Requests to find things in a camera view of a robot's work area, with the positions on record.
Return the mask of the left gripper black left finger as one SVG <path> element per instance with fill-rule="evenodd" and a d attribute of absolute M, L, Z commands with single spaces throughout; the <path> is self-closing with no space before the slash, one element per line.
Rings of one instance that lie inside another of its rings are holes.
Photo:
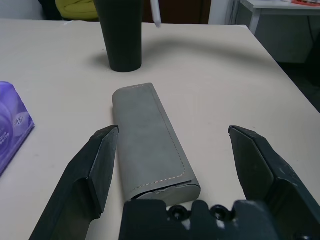
<path fill-rule="evenodd" d="M 84 240 L 105 210 L 113 177 L 119 127 L 94 133 L 65 168 L 30 239 Z"/>

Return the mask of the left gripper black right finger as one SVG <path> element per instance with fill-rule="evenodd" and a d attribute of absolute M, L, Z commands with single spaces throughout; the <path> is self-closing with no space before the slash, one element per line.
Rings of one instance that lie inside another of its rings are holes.
<path fill-rule="evenodd" d="M 267 205 L 286 240 L 318 240 L 320 206 L 293 168 L 255 131 L 231 125 L 228 133 L 246 199 Z"/>

